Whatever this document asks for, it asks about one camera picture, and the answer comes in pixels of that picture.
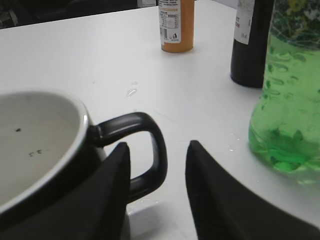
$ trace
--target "nutrition label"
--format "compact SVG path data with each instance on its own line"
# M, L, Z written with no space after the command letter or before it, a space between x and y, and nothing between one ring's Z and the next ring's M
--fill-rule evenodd
M180 0L159 0L159 21L161 44L181 42Z

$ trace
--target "table surface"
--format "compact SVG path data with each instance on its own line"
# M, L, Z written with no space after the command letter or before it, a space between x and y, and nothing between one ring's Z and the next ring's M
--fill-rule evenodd
M160 48L157 7L3 29L0 89L66 90L84 102L95 124L135 111L156 120L168 174L158 190L128 205L134 240L197 239L185 185L190 140L247 188L319 227L318 182L274 172L249 151L248 125L261 91L230 79L235 17L231 7L197 1L194 49L179 54ZM150 136L124 141L137 176L151 165Z

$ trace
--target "dark glass bottle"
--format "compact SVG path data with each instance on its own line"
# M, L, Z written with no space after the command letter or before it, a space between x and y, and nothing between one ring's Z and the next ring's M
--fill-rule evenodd
M231 57L237 84L262 88L274 0L239 0Z

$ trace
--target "dark background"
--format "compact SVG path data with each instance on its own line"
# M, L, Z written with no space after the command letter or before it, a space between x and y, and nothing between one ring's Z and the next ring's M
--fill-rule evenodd
M0 0L0 29L137 8L137 0Z

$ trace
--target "black mug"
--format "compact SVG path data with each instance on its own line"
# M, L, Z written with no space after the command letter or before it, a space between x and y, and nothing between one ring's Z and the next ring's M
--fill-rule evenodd
M81 101L51 89L3 92L0 112L0 233L79 186L106 158L103 147L133 133L150 132L153 164L131 179L128 202L166 178L165 141L146 113L92 125Z

